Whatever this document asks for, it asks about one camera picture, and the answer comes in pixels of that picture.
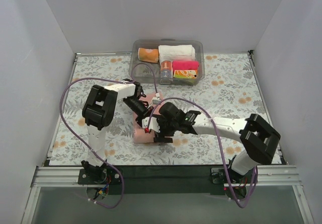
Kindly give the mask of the rabbit print towel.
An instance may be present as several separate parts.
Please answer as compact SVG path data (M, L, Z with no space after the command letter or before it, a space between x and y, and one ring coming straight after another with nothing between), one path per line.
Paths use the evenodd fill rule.
M160 63L160 77L171 79L173 77L173 63L165 60Z

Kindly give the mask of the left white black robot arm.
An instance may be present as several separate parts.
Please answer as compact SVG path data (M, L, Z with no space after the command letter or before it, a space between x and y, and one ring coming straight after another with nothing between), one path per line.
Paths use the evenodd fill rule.
M82 116L88 130L90 146L87 160L82 161L82 167L87 177L97 184L106 181L105 170L105 137L107 127L114 118L116 103L122 100L137 115L136 122L142 125L142 120L151 113L151 102L141 100L146 97L140 83L114 84L107 87L94 85L83 107Z

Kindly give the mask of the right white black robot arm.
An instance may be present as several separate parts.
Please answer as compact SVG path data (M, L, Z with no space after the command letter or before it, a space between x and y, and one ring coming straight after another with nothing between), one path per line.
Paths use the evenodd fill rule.
M173 103L163 104L147 128L164 141L179 131L184 134L215 135L240 142L244 150L234 156L227 166L228 178L239 182L257 165L270 165L281 135L260 115L252 113L245 119L211 118L201 111L184 112Z

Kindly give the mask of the orange print rolled towel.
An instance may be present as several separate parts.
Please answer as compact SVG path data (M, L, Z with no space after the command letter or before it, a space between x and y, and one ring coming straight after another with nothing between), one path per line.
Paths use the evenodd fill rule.
M198 71L196 69L174 70L173 77L179 79L196 79L198 77Z

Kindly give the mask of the clear plastic bin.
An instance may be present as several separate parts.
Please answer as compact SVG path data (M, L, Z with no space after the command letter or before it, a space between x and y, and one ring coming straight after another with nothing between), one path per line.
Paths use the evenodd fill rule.
M137 40L129 74L141 83L194 86L205 75L203 45L191 40Z

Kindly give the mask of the hot pink rolled towel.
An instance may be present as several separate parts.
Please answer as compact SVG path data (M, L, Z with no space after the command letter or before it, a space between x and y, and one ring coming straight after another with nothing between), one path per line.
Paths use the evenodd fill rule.
M198 61L174 60L173 70L197 70L199 68Z

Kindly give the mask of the white rolled towel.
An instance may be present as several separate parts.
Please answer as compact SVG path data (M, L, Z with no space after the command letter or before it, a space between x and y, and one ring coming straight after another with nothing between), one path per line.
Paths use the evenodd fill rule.
M195 48L192 45L159 45L159 61L194 61L196 59Z

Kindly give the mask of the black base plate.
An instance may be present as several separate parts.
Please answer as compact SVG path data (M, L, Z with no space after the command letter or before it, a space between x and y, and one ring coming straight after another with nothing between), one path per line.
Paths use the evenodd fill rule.
M222 165L138 165L82 168L79 185L109 185L108 193L224 195L228 189Z

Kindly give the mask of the aluminium frame rail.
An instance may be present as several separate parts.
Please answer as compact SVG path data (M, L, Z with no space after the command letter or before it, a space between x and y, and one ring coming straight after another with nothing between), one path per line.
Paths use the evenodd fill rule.
M37 167L32 184L38 187L68 187L77 184L81 167ZM259 186L302 185L294 165L258 166Z

